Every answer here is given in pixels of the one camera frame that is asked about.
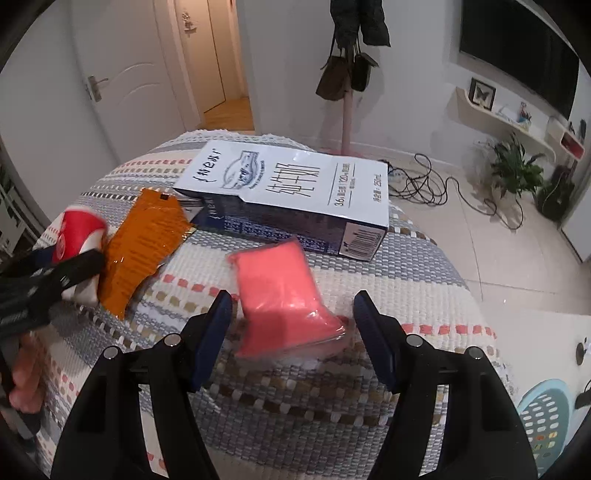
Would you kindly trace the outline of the left hand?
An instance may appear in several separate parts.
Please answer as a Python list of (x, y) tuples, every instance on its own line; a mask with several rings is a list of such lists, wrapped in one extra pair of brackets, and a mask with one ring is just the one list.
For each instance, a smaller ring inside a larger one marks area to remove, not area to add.
[(15, 410), (24, 414), (40, 412), (45, 397), (42, 374), (40, 343), (35, 334), (26, 333), (19, 340), (19, 350), (12, 367), (14, 388), (9, 394), (9, 401)]

